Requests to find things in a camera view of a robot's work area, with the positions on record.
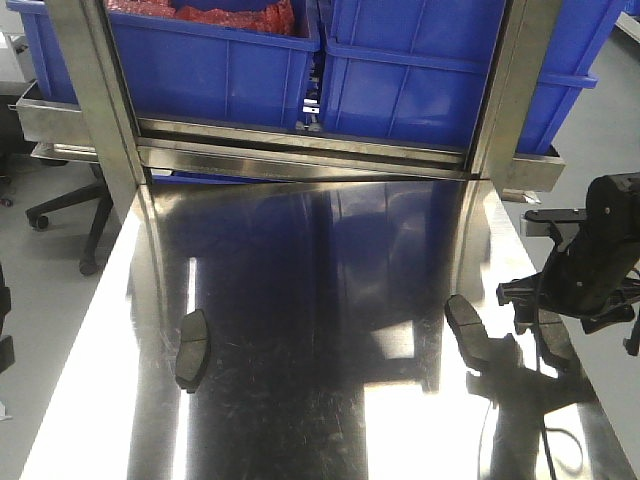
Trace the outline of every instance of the gray floor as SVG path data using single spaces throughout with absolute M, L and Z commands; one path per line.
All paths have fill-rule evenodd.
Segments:
M 614 34 L 600 54 L 594 72 L 598 88 L 585 92 L 557 137 L 556 147 L 569 166 L 552 194 L 541 195 L 544 207 L 584 205 L 586 188 L 605 173 L 640 170 L 640 47 Z M 93 208 L 73 207 L 51 215 L 47 232 L 34 232 L 23 211 L 92 177 L 83 165 L 44 168 L 37 162 L 13 165 L 13 208 L 0 208 L 0 261 L 14 296 L 6 333 L 16 342 L 17 363 L 0 376 L 0 401 L 14 416 L 0 422 L 0 480 L 17 479 L 44 415 L 79 323 L 98 277 L 77 271 Z M 517 225 L 527 207 L 510 204 Z M 100 254 L 104 258 L 117 227 L 108 226 Z M 540 268 L 551 247 L 543 239 L 525 239 Z M 640 420 L 634 413 L 640 398 L 640 360 L 622 351 L 628 328 L 612 329 L 586 338 L 569 321 L 574 343 L 603 399 L 607 413 L 640 472 Z
M 14 338 L 16 363 L 0 375 L 0 401 L 12 420 L 0 422 L 0 479 L 17 479 L 53 388 L 97 286 L 78 260 L 96 201 L 49 215 L 51 226 L 36 232 L 24 211 L 93 181 L 87 165 L 44 167 L 12 159 L 12 208 L 0 207 L 0 262 L 11 288 L 13 310 L 5 332 Z M 98 250 L 104 262 L 117 231 L 110 221 Z

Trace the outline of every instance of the red item in crate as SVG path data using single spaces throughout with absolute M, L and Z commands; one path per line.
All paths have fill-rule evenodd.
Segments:
M 167 6 L 170 0 L 136 2 L 131 0 L 105 0 L 107 8 L 116 12 L 152 15 L 154 17 L 173 18 L 176 9 Z
M 204 12 L 197 8 L 186 6 L 176 12 L 175 18 L 281 35 L 293 35 L 295 25 L 295 17 L 290 0 L 279 0 L 260 12 L 228 12 L 220 9 Z

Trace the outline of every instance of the metal shelf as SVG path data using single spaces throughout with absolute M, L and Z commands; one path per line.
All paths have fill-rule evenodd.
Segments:
M 634 17 L 622 12 L 616 22 L 616 26 L 636 42 L 640 43 L 640 22 Z
M 17 109 L 25 138 L 39 142 L 35 156 L 98 161 L 78 106 L 43 101 L 34 85 Z M 296 181 L 472 178 L 462 150 L 191 119 L 142 116 L 137 122 L 138 153 L 150 168 Z M 517 190 L 549 191 L 564 168 L 555 151 L 517 155 L 512 163 L 509 187 Z

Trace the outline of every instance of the metal upright post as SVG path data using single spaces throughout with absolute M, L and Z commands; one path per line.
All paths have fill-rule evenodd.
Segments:
M 467 163 L 499 192 L 510 187 L 514 154 L 561 7 L 562 0 L 507 0 Z
M 84 121 L 120 218 L 145 183 L 139 135 L 102 0 L 46 0 Z

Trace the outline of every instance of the cable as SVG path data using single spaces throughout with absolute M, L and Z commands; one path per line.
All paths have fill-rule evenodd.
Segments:
M 562 434 L 566 435 L 567 437 L 569 437 L 571 440 L 573 440 L 573 442 L 576 444 L 576 446 L 578 447 L 578 450 L 580 450 L 580 466 L 578 468 L 574 469 L 574 468 L 569 468 L 561 460 L 558 460 L 558 463 L 560 463 L 560 466 L 562 467 L 562 469 L 565 472 L 568 472 L 569 474 L 571 474 L 573 476 L 577 476 L 584 468 L 584 450 L 582 448 L 582 443 L 580 442 L 578 437 L 576 437 L 573 433 L 571 433 L 569 430 L 567 430 L 565 428 L 547 427 L 547 432 L 548 433 L 562 433 Z
M 478 441 L 478 458 L 476 461 L 476 478 L 480 480 L 480 455 L 482 454 L 482 442 L 484 439 L 484 427 L 487 426 L 487 419 L 489 418 L 489 411 L 491 410 L 491 400 L 487 404 L 487 411 L 484 412 L 484 420 L 482 421 L 482 428 L 480 429 L 480 439 Z
M 540 277 L 538 278 L 538 284 L 536 285 L 535 293 L 533 296 L 533 338 L 536 344 L 536 372 L 541 373 L 541 353 L 540 342 L 542 341 L 542 330 L 540 329 L 540 294 L 542 292 L 542 284 L 547 274 L 548 266 L 555 260 L 558 255 L 556 246 L 549 254 L 549 258 L 544 264 Z M 553 465 L 553 458 L 551 457 L 551 449 L 549 448 L 549 437 L 547 436 L 547 426 L 544 422 L 544 413 L 540 416 L 540 433 L 542 435 L 542 443 L 544 445 L 544 454 L 547 458 L 547 467 L 549 468 L 549 475 L 551 480 L 557 480 L 556 469 Z

